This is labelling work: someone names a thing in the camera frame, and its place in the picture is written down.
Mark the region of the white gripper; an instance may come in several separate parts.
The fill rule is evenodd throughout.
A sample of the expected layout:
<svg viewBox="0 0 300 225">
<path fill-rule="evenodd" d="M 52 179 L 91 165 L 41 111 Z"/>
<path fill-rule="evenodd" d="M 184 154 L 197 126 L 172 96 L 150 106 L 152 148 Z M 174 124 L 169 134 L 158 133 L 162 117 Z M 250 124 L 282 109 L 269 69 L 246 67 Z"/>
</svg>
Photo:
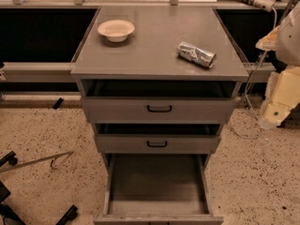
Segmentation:
<svg viewBox="0 0 300 225">
<path fill-rule="evenodd" d="M 280 73 L 272 72 L 266 88 L 266 107 L 259 125 L 272 129 L 281 125 L 300 103 L 300 67 L 287 67 Z"/>
</svg>

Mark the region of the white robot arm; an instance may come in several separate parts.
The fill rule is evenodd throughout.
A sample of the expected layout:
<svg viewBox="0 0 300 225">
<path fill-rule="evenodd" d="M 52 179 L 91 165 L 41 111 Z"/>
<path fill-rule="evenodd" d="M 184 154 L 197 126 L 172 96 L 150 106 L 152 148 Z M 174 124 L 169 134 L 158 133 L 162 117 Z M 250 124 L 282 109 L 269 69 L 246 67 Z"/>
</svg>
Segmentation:
<svg viewBox="0 0 300 225">
<path fill-rule="evenodd" d="M 276 128 L 300 103 L 300 2 L 256 47 L 274 51 L 276 59 L 287 65 L 279 74 L 271 73 L 261 108 L 260 127 Z"/>
</svg>

